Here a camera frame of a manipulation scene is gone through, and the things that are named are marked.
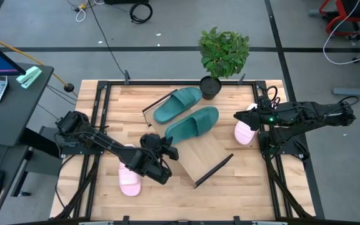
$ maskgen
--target red chair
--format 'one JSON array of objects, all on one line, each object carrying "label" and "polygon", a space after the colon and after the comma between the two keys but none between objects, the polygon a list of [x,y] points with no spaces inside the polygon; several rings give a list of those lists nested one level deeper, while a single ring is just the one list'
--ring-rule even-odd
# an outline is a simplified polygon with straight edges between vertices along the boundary
[{"label": "red chair", "polygon": [[[323,19],[329,23],[326,26],[326,32],[331,34],[334,28],[352,12],[355,8],[358,0],[336,0],[337,11],[326,12],[323,11],[324,7],[329,3],[330,0],[325,0],[322,6],[319,8],[320,14]],[[334,35],[349,36],[351,39],[360,40],[360,2],[355,11],[346,21],[340,25]]]}]

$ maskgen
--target black plant pot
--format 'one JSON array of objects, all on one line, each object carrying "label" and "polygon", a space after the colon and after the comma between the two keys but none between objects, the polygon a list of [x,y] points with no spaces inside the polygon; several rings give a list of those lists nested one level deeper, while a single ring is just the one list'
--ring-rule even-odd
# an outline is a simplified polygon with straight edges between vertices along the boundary
[{"label": "black plant pot", "polygon": [[220,89],[222,89],[222,84],[219,79],[206,76],[199,82],[199,89],[204,99],[212,100],[219,93]]}]

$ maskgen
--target wooden board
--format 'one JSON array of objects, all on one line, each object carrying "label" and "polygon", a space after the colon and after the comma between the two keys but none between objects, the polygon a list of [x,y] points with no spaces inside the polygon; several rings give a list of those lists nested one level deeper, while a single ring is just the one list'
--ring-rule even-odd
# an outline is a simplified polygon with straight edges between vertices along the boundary
[{"label": "wooden board", "polygon": [[[172,91],[181,88],[181,86],[172,86]],[[154,90],[156,90],[156,87],[151,88],[151,94],[153,94]],[[166,99],[164,101],[160,101],[159,104],[144,112],[144,115],[154,130],[161,137],[164,137],[166,129],[170,125],[186,118],[198,109],[206,106],[216,106],[215,102],[222,100],[221,98],[225,98],[225,95],[219,95],[215,101],[201,99],[197,105],[176,116],[172,121],[167,122],[166,124],[159,124],[154,119],[155,110],[157,110],[166,101]],[[194,183],[200,180],[203,176],[207,175],[212,169],[226,160],[226,158],[231,154],[225,150],[225,148],[210,131],[202,136],[181,141],[173,145],[173,147],[177,148],[178,150],[178,162],[187,171],[188,175],[194,181]]]},{"label": "wooden board", "polygon": [[[83,81],[76,110],[91,116],[98,81]],[[286,100],[281,81],[266,81],[267,85],[279,88],[279,97]],[[139,146],[139,138],[145,133],[153,133],[147,127],[142,109],[157,101],[174,88],[182,86],[114,86],[111,90],[107,116],[107,133],[122,144]],[[103,97],[99,117],[101,118]],[[238,215],[242,220],[274,219],[273,205],[268,184],[266,166],[259,153],[257,139],[248,146],[239,145],[234,139],[233,118],[236,111],[245,110],[253,102],[253,92],[248,86],[223,86],[219,95],[209,104],[219,109],[219,121],[210,131],[220,145],[234,157],[215,175],[197,189],[184,168],[176,161],[167,160],[173,177],[166,185],[144,177],[142,191],[137,197],[124,196],[118,183],[119,161],[106,152],[99,165],[96,194],[94,196],[91,219],[122,220],[124,215],[130,220],[233,220]],[[201,101],[196,107],[204,107]],[[300,160],[292,156],[282,156],[287,186],[294,197],[311,214],[314,214],[308,182]],[[75,156],[62,169],[58,191],[62,201],[67,203],[76,192],[81,170],[82,156]],[[280,191],[279,202],[285,216],[283,198]],[[62,210],[55,197],[51,216]]]}]

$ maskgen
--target potted plant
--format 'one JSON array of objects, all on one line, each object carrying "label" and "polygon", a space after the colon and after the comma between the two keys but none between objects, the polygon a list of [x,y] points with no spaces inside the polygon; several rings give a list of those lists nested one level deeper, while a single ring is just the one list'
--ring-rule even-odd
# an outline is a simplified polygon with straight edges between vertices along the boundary
[{"label": "potted plant", "polygon": [[201,48],[201,62],[206,72],[199,83],[202,97],[211,100],[222,88],[219,78],[229,78],[239,74],[249,56],[249,37],[235,32],[216,32],[217,27],[208,33],[202,31],[198,44]]}]

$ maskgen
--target mint green object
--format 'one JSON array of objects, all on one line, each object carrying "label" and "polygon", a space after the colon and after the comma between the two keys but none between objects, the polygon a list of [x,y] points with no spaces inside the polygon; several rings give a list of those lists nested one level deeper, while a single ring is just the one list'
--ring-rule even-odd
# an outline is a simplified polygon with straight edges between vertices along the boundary
[{"label": "mint green object", "polygon": [[167,123],[201,100],[202,92],[195,87],[185,87],[171,94],[168,100],[154,112],[154,119],[160,124]]},{"label": "mint green object", "polygon": [[188,117],[170,125],[165,132],[165,137],[173,137],[172,144],[201,136],[208,132],[219,119],[219,111],[215,107],[202,108]]},{"label": "mint green object", "polygon": [[38,78],[38,76],[41,73],[42,71],[38,67],[33,66],[32,68],[26,71],[25,75],[18,76],[16,80],[18,81],[19,84],[22,84],[21,85],[22,88],[27,89]]}]

